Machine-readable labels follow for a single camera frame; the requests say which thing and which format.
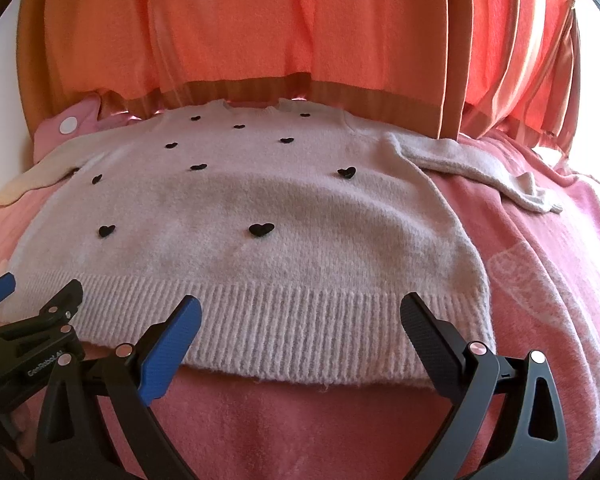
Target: pink pillow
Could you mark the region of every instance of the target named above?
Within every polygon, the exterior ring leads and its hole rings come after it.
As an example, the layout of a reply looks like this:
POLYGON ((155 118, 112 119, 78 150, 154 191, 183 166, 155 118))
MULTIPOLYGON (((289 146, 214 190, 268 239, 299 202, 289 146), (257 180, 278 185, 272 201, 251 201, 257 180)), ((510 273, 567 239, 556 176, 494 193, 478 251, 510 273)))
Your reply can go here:
POLYGON ((129 112, 123 112, 99 121, 100 102, 100 96, 91 93, 61 114, 42 121, 33 135, 34 164, 39 163, 47 154, 70 139, 126 126, 140 120, 129 112))

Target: metal screw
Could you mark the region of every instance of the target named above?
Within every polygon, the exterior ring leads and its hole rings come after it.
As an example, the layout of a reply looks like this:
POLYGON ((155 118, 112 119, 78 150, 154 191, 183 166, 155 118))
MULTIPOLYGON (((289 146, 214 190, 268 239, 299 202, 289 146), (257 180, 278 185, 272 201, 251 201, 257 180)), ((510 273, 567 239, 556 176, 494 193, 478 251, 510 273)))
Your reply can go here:
POLYGON ((71 362, 71 354, 62 354, 58 358, 58 364, 60 366, 67 366, 71 362))
POLYGON ((469 350, 476 355, 485 355, 487 353, 487 347, 480 343, 480 341, 474 341, 469 345, 469 350))
POLYGON ((129 357, 133 351, 134 348, 129 343, 122 343, 122 345, 116 347, 116 355, 118 357, 129 357))
POLYGON ((539 365, 541 365, 542 363, 544 363, 546 361, 546 357, 539 350, 534 350, 533 352, 531 352, 531 358, 533 359, 533 361, 535 363, 538 363, 539 365))

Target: curtain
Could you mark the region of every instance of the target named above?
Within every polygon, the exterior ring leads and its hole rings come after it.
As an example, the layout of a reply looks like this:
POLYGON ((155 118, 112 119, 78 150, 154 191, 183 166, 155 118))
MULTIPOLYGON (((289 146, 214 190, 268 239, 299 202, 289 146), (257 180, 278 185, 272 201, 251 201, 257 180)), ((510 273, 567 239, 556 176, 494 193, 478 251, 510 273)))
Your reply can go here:
POLYGON ((432 138, 491 128, 568 152, 574 0, 22 0, 30 131, 87 92, 147 118, 306 98, 432 138))

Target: knitted sweater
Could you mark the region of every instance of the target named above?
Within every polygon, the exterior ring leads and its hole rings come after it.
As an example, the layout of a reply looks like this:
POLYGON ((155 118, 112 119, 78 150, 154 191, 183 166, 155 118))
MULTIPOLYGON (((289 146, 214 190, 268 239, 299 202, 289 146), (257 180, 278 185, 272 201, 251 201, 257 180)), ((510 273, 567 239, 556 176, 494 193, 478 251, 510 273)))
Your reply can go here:
POLYGON ((80 168, 20 240, 1 321, 32 316, 77 278, 78 335, 113 347, 192 294, 203 324, 186 364, 298 383, 420 383, 398 314, 406 293, 465 338, 495 341, 477 250, 418 166, 560 211, 531 174, 455 141, 309 102, 214 101, 73 139, 0 193, 8 203, 80 168))

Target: bed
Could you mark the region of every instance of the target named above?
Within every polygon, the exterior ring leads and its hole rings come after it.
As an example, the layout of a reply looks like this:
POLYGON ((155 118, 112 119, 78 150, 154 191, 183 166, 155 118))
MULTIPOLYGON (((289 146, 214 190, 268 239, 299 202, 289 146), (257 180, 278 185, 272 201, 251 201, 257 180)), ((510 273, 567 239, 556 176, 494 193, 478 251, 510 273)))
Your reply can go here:
MULTIPOLYGON (((77 118, 63 142, 139 121, 138 110, 135 115, 106 97, 74 99, 36 129, 58 137, 66 121, 77 118)), ((570 140, 564 139, 566 147, 570 140)), ((458 142, 496 157, 510 174, 533 174, 564 208, 559 215, 531 213, 489 186, 426 170, 484 263, 498 352, 546 350, 570 436, 570 477, 576 478, 600 449, 600 182, 572 173, 565 161, 549 167, 501 128, 488 128, 479 139, 460 135, 458 142)), ((51 141, 38 145, 36 160, 55 147, 51 141)), ((71 178, 0 206, 0 275, 29 223, 71 178)), ((108 351, 86 348, 91 356, 108 351)), ((30 401, 32 413, 41 400, 39 394, 30 401)), ((466 471, 479 462, 493 430, 498 406, 492 408, 466 471)), ((289 384, 182 367, 153 409, 201 478, 362 479, 400 478, 436 433, 449 403, 426 387, 289 384)), ((110 408, 104 410, 127 469, 142 476, 110 408)))

